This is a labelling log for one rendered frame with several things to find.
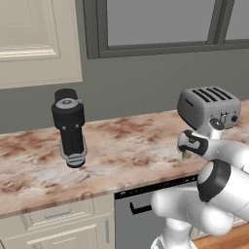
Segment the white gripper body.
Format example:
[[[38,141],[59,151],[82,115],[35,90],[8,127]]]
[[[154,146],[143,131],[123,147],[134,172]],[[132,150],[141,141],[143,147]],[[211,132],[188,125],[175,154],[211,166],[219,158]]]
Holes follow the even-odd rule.
[[[189,129],[182,131],[178,136],[177,148],[181,153],[193,152],[196,149],[196,138]]]

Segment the grey four-slot toaster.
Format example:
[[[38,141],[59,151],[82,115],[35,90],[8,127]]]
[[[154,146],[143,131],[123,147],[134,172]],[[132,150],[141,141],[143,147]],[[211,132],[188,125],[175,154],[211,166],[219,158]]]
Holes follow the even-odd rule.
[[[226,129],[237,125],[241,101],[220,87],[184,89],[179,96],[177,112],[194,130],[211,118],[220,120]]]

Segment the grey dishwasher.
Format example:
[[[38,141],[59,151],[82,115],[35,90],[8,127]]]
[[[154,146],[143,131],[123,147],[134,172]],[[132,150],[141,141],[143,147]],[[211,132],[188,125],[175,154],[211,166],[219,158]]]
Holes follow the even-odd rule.
[[[130,202],[135,207],[151,205],[155,191],[171,187],[191,187],[196,184],[196,178],[193,175],[115,193],[115,248],[150,249],[164,226],[164,219],[158,217],[153,210],[132,215]]]

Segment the black coffee machine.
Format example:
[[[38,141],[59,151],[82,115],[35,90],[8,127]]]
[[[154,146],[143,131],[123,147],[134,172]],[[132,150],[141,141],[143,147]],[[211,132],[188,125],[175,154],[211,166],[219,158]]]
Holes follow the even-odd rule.
[[[60,153],[71,168],[79,168],[86,162],[87,143],[82,131],[85,109],[77,92],[59,89],[54,93],[52,105],[54,126],[60,132]]]

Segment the cream drawer front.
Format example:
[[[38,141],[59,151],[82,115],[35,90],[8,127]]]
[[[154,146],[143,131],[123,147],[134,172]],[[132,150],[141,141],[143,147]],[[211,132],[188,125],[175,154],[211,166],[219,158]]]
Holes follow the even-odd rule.
[[[27,230],[41,228],[66,220],[87,217],[93,213],[93,201],[86,199],[21,215]]]

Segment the grey window frame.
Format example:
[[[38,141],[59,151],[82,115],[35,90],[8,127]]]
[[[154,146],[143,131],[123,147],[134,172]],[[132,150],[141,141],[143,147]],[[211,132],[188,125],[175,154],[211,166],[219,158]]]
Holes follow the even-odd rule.
[[[109,46],[107,0],[83,0],[88,59],[249,49],[249,38],[226,39],[234,3],[215,0],[205,41]]]

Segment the cream wall cupboard door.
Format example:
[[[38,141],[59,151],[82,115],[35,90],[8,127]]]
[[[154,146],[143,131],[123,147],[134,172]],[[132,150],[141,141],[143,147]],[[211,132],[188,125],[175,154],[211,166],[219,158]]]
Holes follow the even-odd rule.
[[[81,80],[75,0],[0,0],[0,89]]]

